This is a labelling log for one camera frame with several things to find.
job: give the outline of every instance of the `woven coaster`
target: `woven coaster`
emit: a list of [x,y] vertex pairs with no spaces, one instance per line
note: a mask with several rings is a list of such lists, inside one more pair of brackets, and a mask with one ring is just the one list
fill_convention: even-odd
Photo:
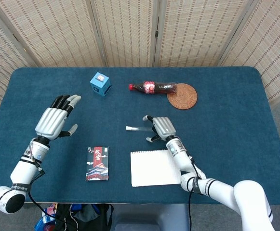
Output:
[[170,104],[178,109],[189,109],[198,99],[196,90],[186,83],[178,83],[176,94],[168,94],[167,97]]

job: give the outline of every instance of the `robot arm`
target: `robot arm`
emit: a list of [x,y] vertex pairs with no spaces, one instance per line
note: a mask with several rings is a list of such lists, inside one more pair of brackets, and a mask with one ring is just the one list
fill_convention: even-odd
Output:
[[11,188],[0,186],[1,212],[15,213],[23,206],[32,182],[44,174],[41,163],[50,148],[50,141],[71,136],[76,131],[76,124],[69,131],[62,131],[62,127],[80,99],[78,95],[59,96],[45,110],[35,128],[38,137],[32,139],[10,175],[13,183]]
[[181,176],[181,187],[187,191],[206,195],[241,215],[243,231],[266,230],[273,231],[271,225],[273,216],[265,192],[260,184],[251,180],[238,182],[234,187],[207,179],[205,174],[194,164],[194,160],[176,137],[176,130],[167,117],[151,117],[143,120],[153,123],[153,131],[157,135],[146,138],[149,142],[167,141],[166,147],[171,152],[176,166],[181,171],[188,172]]

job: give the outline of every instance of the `coca-cola bottle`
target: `coca-cola bottle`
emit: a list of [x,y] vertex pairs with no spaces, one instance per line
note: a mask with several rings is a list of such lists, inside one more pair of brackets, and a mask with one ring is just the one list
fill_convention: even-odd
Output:
[[154,81],[144,81],[138,84],[129,84],[129,90],[137,90],[145,94],[175,94],[177,89],[176,83],[158,83]]

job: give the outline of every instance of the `white paper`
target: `white paper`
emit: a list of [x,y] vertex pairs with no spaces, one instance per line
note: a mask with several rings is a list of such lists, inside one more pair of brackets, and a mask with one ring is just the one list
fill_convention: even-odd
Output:
[[168,150],[130,153],[133,187],[179,184],[180,170]]

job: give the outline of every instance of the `table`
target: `table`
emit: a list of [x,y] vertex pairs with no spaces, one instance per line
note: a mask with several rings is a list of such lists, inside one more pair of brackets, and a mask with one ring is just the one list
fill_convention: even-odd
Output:
[[[106,97],[90,86],[96,72],[110,77]],[[198,101],[179,110],[166,95],[129,91],[129,83],[144,80],[190,84]],[[130,152],[165,149],[164,142],[147,142],[149,133],[125,131],[126,125],[151,126],[142,121],[150,114],[171,119],[207,177],[230,185],[255,180],[271,204],[280,204],[280,140],[260,75],[251,67],[17,69],[0,107],[0,186],[11,186],[10,174],[36,136],[37,122],[61,94],[82,96],[65,124],[65,129],[79,127],[72,137],[50,143],[42,163],[46,174],[31,190],[36,201],[187,203],[188,192],[180,185],[131,186]],[[110,147],[109,181],[85,181],[88,146]],[[192,203],[216,202],[194,195]]]

